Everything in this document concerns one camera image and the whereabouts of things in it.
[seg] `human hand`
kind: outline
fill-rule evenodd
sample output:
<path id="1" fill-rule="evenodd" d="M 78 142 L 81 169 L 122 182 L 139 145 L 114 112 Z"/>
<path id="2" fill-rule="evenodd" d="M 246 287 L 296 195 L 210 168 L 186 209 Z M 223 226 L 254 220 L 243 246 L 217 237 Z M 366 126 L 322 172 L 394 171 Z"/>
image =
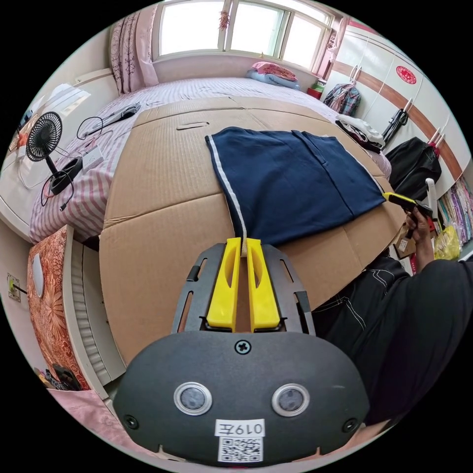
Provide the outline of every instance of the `human hand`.
<path id="1" fill-rule="evenodd" d="M 417 223 L 413 220 L 412 216 L 417 219 Z M 430 241 L 430 227 L 428 220 L 419 212 L 418 208 L 415 207 L 412 213 L 408 212 L 405 219 L 406 225 L 414 230 L 412 238 L 417 243 Z"/>

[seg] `yellow plastic bag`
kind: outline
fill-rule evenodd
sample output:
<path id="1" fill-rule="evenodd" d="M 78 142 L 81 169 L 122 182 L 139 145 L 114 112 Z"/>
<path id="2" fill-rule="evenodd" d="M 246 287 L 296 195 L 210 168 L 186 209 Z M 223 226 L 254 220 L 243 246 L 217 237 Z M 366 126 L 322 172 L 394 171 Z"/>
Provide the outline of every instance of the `yellow plastic bag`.
<path id="1" fill-rule="evenodd" d="M 435 238 L 434 256 L 436 260 L 458 260 L 460 257 L 460 239 L 455 227 L 449 225 Z"/>

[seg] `wall outlet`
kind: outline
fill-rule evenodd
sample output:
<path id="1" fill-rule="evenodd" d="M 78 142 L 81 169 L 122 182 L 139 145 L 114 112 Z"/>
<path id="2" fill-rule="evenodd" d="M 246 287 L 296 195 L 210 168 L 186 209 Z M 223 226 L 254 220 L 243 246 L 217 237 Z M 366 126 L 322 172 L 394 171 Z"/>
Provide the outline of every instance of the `wall outlet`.
<path id="1" fill-rule="evenodd" d="M 6 280 L 8 283 L 8 297 L 16 300 L 17 302 L 21 302 L 20 291 L 16 287 L 13 287 L 13 284 L 20 287 L 20 281 L 11 274 L 6 277 Z"/>

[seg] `desk fan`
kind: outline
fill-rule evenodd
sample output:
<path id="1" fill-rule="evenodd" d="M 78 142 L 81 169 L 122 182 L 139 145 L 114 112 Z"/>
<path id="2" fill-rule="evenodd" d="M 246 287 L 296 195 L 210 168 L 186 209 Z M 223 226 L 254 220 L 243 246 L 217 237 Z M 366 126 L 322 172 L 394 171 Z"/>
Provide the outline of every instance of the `desk fan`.
<path id="1" fill-rule="evenodd" d="M 28 135 L 26 155 L 33 162 L 43 159 L 51 170 L 49 177 L 49 191 L 53 195 L 60 194 L 77 176 L 82 169 L 82 159 L 73 158 L 61 170 L 57 170 L 50 158 L 56 149 L 63 132 L 63 123 L 56 112 L 46 112 L 41 115 Z"/>

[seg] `blue pillow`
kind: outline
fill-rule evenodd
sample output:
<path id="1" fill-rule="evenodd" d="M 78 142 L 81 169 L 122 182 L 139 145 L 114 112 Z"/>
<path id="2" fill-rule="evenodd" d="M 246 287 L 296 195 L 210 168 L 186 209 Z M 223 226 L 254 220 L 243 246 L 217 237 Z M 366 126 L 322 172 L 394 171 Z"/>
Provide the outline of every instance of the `blue pillow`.
<path id="1" fill-rule="evenodd" d="M 278 85 L 281 87 L 288 87 L 290 89 L 300 90 L 299 84 L 297 81 L 281 79 L 277 75 L 274 74 L 260 74 L 255 69 L 250 69 L 246 74 L 248 79 L 258 80 L 260 82 L 264 82 L 265 84 L 270 85 Z"/>

